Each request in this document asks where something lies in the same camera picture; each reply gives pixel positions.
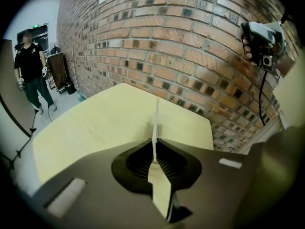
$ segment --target cable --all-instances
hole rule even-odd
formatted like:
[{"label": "cable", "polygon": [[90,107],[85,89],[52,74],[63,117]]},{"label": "cable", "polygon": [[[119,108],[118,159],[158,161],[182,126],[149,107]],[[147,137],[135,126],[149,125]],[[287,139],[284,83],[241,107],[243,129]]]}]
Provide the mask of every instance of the cable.
[{"label": "cable", "polygon": [[261,117],[261,120],[262,120],[264,126],[265,126],[265,122],[264,122],[264,119],[262,117],[262,93],[263,93],[263,87],[264,87],[264,83],[265,83],[267,74],[268,74],[268,72],[265,71],[265,74],[264,74],[263,80],[262,80],[262,84],[261,84],[261,88],[259,89],[259,95],[258,95],[259,116]]},{"label": "cable", "polygon": [[49,116],[49,118],[50,118],[51,122],[53,122],[53,121],[52,121],[52,119],[51,119],[51,117],[50,117],[50,113],[49,113],[49,107],[48,107],[48,116]]}]

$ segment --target dark tile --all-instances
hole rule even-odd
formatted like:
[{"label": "dark tile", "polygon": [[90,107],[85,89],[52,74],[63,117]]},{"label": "dark tile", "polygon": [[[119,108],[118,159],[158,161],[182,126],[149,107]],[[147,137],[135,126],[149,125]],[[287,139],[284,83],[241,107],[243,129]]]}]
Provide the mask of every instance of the dark tile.
[{"label": "dark tile", "polygon": [[132,41],[132,47],[134,47],[134,48],[138,48],[139,44],[140,44],[139,40],[133,40]]},{"label": "dark tile", "polygon": [[181,99],[178,99],[178,102],[177,104],[181,107],[183,107],[185,105],[185,101],[184,100],[181,100]]},{"label": "dark tile", "polygon": [[164,89],[169,89],[170,86],[171,85],[169,83],[167,83],[167,82],[163,82],[163,84],[162,84],[162,88],[164,88]]},{"label": "dark tile", "polygon": [[148,82],[149,84],[152,84],[152,83],[153,83],[153,78],[150,77],[150,76],[148,76],[148,77],[147,77],[147,82]]},{"label": "dark tile", "polygon": [[243,116],[246,117],[249,113],[250,113],[250,111],[245,109],[244,112],[243,112]]},{"label": "dark tile", "polygon": [[238,105],[238,106],[236,107],[236,111],[240,110],[241,107],[242,107],[241,105]]},{"label": "dark tile", "polygon": [[241,96],[242,94],[243,94],[243,92],[237,88],[236,91],[235,91],[235,93],[234,93],[234,97],[240,98],[240,96]]},{"label": "dark tile", "polygon": [[153,4],[154,3],[154,0],[146,0],[146,5],[150,5],[150,4]]},{"label": "dark tile", "polygon": [[212,88],[211,86],[207,86],[204,93],[207,95],[212,95],[214,93],[214,88]]},{"label": "dark tile", "polygon": [[138,65],[137,65],[137,70],[138,70],[138,71],[143,70],[143,64],[142,64],[142,63],[138,63]]},{"label": "dark tile", "polygon": [[202,82],[195,81],[193,85],[193,89],[199,91],[202,88],[202,86],[203,86]]},{"label": "dark tile", "polygon": [[138,6],[138,4],[139,4],[139,2],[138,2],[138,1],[134,1],[134,2],[132,2],[132,7],[137,7],[137,6]]},{"label": "dark tile", "polygon": [[237,25],[238,22],[239,22],[239,16],[234,14],[234,13],[231,13],[230,14],[230,21]]},{"label": "dark tile", "polygon": [[183,9],[182,10],[182,15],[185,16],[185,17],[191,17],[192,14],[193,14],[192,10],[189,10],[189,9]]},{"label": "dark tile", "polygon": [[221,80],[219,86],[222,88],[222,89],[226,89],[228,87],[229,83],[225,80]]},{"label": "dark tile", "polygon": [[156,50],[157,42],[149,41],[149,48]]},{"label": "dark tile", "polygon": [[183,89],[181,87],[178,87],[177,94],[181,95],[182,93],[183,93]]},{"label": "dark tile", "polygon": [[122,20],[128,18],[128,11],[122,13]]},{"label": "dark tile", "polygon": [[202,116],[203,116],[204,112],[203,112],[203,110],[202,110],[202,109],[199,109],[199,110],[197,111],[197,114],[199,114],[199,115],[202,115]]},{"label": "dark tile", "polygon": [[198,3],[197,3],[197,9],[199,9],[199,10],[205,10],[206,6],[207,6],[207,3],[204,1],[198,1]]},{"label": "dark tile", "polygon": [[167,13],[167,7],[160,7],[158,10],[158,14],[166,14]]},{"label": "dark tile", "polygon": [[273,102],[274,99],[275,99],[275,96],[272,95],[272,96],[270,97],[270,102]]},{"label": "dark tile", "polygon": [[255,115],[252,114],[250,117],[249,117],[249,121],[252,121],[254,119]]},{"label": "dark tile", "polygon": [[193,105],[193,104],[191,104],[190,106],[189,106],[189,108],[188,108],[190,111],[193,111],[193,112],[195,112],[196,111],[196,109],[197,109],[197,106],[195,106],[195,105]]}]

